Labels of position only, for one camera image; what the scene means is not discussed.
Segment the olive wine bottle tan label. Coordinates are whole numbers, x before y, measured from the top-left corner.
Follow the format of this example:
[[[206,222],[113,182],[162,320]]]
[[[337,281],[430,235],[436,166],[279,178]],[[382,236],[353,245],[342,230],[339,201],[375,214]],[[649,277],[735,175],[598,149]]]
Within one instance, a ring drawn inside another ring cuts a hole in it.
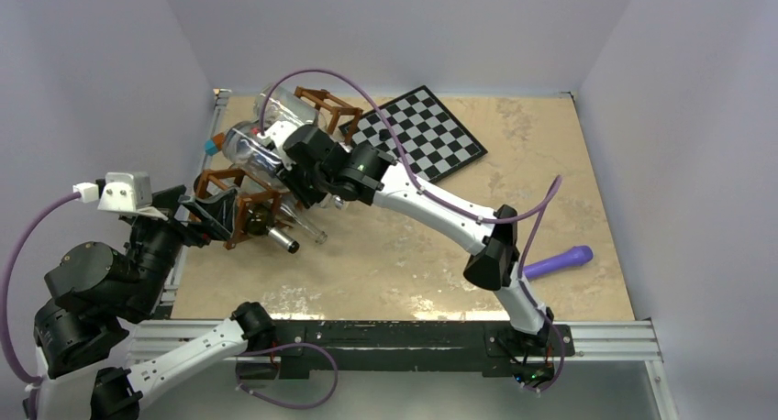
[[[267,237],[274,241],[286,252],[295,254],[299,243],[282,231],[276,225],[272,210],[265,204],[254,204],[249,211],[244,227],[245,232],[251,237]]]

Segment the brown wooden wine rack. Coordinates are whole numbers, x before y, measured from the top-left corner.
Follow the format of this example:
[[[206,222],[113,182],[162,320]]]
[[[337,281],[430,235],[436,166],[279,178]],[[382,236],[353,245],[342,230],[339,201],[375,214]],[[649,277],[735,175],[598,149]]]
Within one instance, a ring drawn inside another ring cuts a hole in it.
[[[266,87],[256,96],[253,108],[254,118],[246,120],[257,121],[260,131],[265,130],[263,126],[264,109],[271,100],[273,91],[270,87]],[[342,141],[342,143],[351,148],[352,137],[357,131],[358,121],[363,114],[362,109],[349,104],[324,89],[316,90],[298,86],[293,93],[311,104],[324,116],[325,125],[321,127],[323,130],[331,137]],[[232,187],[236,187],[239,190],[237,217],[235,233],[231,240],[225,242],[226,249],[233,249],[240,242],[257,238],[249,236],[244,230],[250,208],[254,204],[265,204],[268,206],[275,216],[276,225],[283,232],[287,227],[293,226],[283,221],[283,216],[279,210],[281,202],[295,202],[299,208],[305,210],[302,204],[296,201],[288,192],[272,188],[258,177],[234,166],[231,162],[230,166],[223,170],[206,169],[202,171],[195,179],[194,194],[199,198],[208,198]]]

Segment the clear bottle silver cap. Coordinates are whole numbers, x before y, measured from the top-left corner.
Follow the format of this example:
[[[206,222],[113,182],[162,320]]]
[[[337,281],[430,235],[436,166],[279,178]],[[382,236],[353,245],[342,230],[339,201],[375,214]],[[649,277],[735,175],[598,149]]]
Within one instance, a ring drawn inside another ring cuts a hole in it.
[[[269,129],[277,121],[289,121],[298,126],[325,125],[325,118],[319,111],[282,86],[272,92],[271,100],[265,106],[263,126]]]

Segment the clear glass bottle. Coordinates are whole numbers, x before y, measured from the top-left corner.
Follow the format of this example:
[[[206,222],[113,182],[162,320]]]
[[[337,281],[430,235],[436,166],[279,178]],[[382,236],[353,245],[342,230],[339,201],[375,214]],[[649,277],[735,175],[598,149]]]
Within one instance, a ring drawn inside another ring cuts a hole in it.
[[[328,234],[315,225],[305,214],[305,210],[299,208],[295,202],[281,202],[279,210],[283,216],[283,221],[291,224],[293,227],[300,227],[315,241],[322,245],[328,239]]]

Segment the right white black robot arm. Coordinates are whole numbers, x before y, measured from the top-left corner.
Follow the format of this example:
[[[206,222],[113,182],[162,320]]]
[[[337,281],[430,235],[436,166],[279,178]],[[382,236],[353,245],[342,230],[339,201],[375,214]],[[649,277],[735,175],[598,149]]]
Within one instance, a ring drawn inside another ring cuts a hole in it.
[[[418,179],[390,153],[366,143],[347,149],[312,125],[276,140],[275,147],[285,166],[306,176],[308,187],[394,211],[452,240],[470,256],[464,278],[495,294],[516,332],[517,345],[536,353],[550,343],[550,313],[533,296],[523,274],[514,208],[465,201]]]

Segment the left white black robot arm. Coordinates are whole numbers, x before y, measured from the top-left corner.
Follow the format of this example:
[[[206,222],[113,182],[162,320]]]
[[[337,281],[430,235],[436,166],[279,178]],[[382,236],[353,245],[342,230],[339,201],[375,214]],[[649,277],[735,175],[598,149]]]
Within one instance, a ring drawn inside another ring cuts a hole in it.
[[[50,299],[37,311],[33,337],[39,379],[23,402],[29,419],[136,419],[177,384],[233,355],[260,355],[275,325],[256,302],[241,304],[206,334],[123,368],[108,364],[128,324],[150,319],[183,247],[227,240],[236,189],[206,199],[178,185],[152,194],[111,182],[90,187],[103,210],[131,227],[122,249],[96,241],[75,246],[48,272]]]

